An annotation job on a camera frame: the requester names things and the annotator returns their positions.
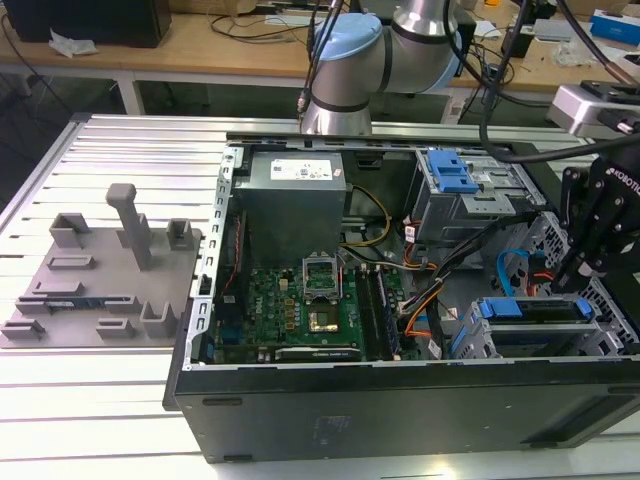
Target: white label sticker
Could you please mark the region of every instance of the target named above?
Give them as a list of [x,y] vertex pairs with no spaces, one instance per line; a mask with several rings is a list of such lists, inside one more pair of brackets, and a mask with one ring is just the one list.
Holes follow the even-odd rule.
[[331,180],[331,160],[283,160],[271,162],[271,180]]
[[472,173],[471,178],[476,182],[488,182],[491,183],[491,177],[488,173]]
[[429,351],[438,360],[442,358],[442,349],[433,341],[433,338],[429,340]]
[[407,242],[415,243],[416,242],[416,228],[415,227],[410,227],[409,225],[407,225],[406,227],[404,227],[404,236],[405,236]]

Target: blue cable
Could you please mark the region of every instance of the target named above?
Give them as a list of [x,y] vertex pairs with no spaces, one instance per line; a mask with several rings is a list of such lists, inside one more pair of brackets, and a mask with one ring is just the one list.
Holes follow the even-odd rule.
[[513,292],[513,287],[511,286],[511,282],[507,278],[506,266],[504,264],[504,258],[508,254],[520,255],[524,258],[529,258],[531,255],[529,252],[525,250],[519,250],[517,248],[512,248],[509,250],[505,250],[504,252],[500,252],[498,258],[496,259],[496,271],[498,272],[498,278],[500,279],[500,283],[502,284],[502,288],[504,289],[504,293],[507,297],[513,297],[515,294]]

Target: motherboard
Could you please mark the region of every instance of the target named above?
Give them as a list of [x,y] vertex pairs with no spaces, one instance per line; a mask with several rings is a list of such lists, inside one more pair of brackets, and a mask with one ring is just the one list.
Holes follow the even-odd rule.
[[405,298],[400,273],[315,265],[253,269],[237,315],[211,322],[207,356],[216,363],[392,359],[399,351],[395,312]]

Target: blue box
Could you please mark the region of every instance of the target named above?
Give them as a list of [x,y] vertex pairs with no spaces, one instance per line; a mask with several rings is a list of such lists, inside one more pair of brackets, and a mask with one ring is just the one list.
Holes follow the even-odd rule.
[[640,18],[623,15],[611,17],[604,10],[596,10],[591,17],[591,33],[596,37],[638,46],[640,44]]

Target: wooden workbench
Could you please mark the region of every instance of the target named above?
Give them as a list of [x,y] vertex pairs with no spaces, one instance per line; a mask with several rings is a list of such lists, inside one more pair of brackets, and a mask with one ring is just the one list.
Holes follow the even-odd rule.
[[[506,27],[518,11],[511,2],[502,2],[499,7],[486,7],[478,2],[476,16],[492,21],[497,27]],[[174,14],[170,31],[155,49],[129,48],[98,45],[100,53],[68,59],[46,44],[21,42],[15,32],[10,32],[19,51],[42,75],[72,76],[87,78],[111,78],[118,82],[127,113],[142,114],[144,108],[136,81],[175,81],[194,83],[222,83],[261,86],[299,87],[306,75],[308,61],[302,43],[292,34],[286,36],[290,43],[255,45],[238,42],[214,33],[205,15]],[[251,23],[255,19],[242,18],[240,23]],[[227,28],[227,20],[219,26]],[[256,24],[246,29],[237,28],[240,35],[281,30],[278,25]],[[306,40],[306,30],[297,31],[300,39]],[[499,50],[499,40],[484,40],[493,50]],[[584,79],[608,80],[600,66],[564,68],[551,59],[554,44],[534,40],[527,57],[515,59],[513,81],[509,90],[524,92],[529,97],[535,94],[549,96],[562,83],[578,83]],[[6,38],[0,33],[0,71],[7,73],[29,73]],[[476,81],[465,72],[451,82],[444,94],[456,101],[448,108],[459,111],[459,104],[468,98]],[[455,114],[450,115],[455,121]]]

